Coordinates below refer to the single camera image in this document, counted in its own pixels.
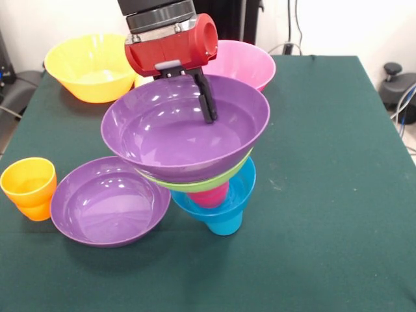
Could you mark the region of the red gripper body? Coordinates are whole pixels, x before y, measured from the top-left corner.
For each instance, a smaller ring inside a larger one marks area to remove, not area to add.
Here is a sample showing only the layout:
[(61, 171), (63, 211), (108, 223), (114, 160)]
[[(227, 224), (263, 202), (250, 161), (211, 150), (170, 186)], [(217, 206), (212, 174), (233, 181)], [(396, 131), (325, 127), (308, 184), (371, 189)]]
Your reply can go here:
[(132, 69), (143, 77), (159, 76), (162, 70), (177, 66), (200, 68), (217, 56), (217, 29), (208, 14), (198, 14), (183, 22), (130, 34), (124, 49)]

